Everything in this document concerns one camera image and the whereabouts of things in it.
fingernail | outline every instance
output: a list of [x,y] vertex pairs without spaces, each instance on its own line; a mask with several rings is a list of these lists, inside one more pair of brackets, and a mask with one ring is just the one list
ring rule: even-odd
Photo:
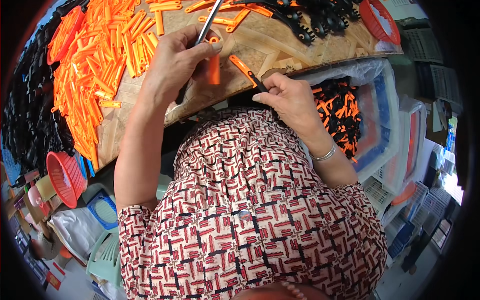
[[215,50],[216,52],[220,52],[220,51],[222,50],[222,47],[223,47],[223,45],[220,44],[220,43],[213,43],[213,44],[212,44],[212,48],[213,48],[213,50]]

woman's left hand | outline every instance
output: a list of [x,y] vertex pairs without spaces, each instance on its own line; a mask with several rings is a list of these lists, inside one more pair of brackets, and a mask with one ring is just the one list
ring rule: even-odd
[[[202,27],[203,24],[189,25],[159,39],[140,93],[153,95],[156,104],[166,109],[199,62],[222,50],[220,43],[200,43],[189,48],[195,43]],[[210,30],[206,38],[213,36],[218,37]]]

metal rod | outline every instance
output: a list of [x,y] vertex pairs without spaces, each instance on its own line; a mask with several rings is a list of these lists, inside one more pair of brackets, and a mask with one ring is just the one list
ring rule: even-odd
[[195,42],[195,46],[198,44],[202,43],[207,36],[208,30],[210,29],[210,26],[212,26],[213,19],[216,16],[216,13],[218,12],[218,9],[222,5],[224,0],[216,0],[215,4],[213,5],[212,11],[208,15],[207,20],[205,21],[205,25],[202,28],[202,31],[200,31],[200,35],[198,36],[197,41]]

woman's right hand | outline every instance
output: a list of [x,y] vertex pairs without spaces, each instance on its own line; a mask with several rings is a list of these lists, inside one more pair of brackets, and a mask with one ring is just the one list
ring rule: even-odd
[[308,82],[273,73],[263,83],[269,92],[254,95],[253,101],[272,107],[302,140],[308,140],[317,129],[326,132]]

hand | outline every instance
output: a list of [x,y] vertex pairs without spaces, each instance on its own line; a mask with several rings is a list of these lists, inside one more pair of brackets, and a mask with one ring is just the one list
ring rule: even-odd
[[[203,25],[189,25],[162,36],[142,83],[142,92],[152,94],[165,109],[174,101],[181,87],[190,79],[197,65],[222,50],[220,43],[201,43],[192,47]],[[218,37],[212,30],[206,38]]]
[[253,101],[271,106],[280,119],[306,143],[312,133],[326,132],[313,100],[312,89],[305,80],[293,80],[274,73],[264,82],[268,93],[253,96]]

